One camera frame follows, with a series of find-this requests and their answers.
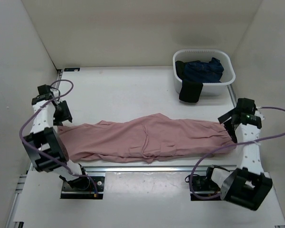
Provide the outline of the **pink trousers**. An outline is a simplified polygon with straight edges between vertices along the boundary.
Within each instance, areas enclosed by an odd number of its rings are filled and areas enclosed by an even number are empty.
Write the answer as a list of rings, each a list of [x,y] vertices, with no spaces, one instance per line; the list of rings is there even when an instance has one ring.
[[[219,153],[228,154],[236,148],[219,123],[170,119],[163,114],[125,123],[60,126],[58,135],[73,162],[152,163],[202,156],[220,147]]]

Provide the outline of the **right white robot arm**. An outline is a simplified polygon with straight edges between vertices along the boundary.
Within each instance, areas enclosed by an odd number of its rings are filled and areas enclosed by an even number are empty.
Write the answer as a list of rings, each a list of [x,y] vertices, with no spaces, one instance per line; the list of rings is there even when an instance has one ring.
[[[264,174],[260,161],[262,119],[254,100],[240,98],[236,107],[218,118],[239,149],[234,171],[212,165],[207,169],[204,185],[209,190],[220,188],[220,199],[256,211],[273,186]]]

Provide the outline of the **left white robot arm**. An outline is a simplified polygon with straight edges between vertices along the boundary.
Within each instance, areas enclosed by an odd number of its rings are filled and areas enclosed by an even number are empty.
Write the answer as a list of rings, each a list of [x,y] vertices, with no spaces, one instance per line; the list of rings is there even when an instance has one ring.
[[[67,102],[59,97],[60,91],[51,85],[38,87],[38,95],[32,99],[35,116],[27,136],[21,135],[22,144],[38,172],[54,172],[71,188],[86,190],[90,187],[90,178],[80,164],[69,159],[67,149],[59,138],[56,127],[73,118]]]

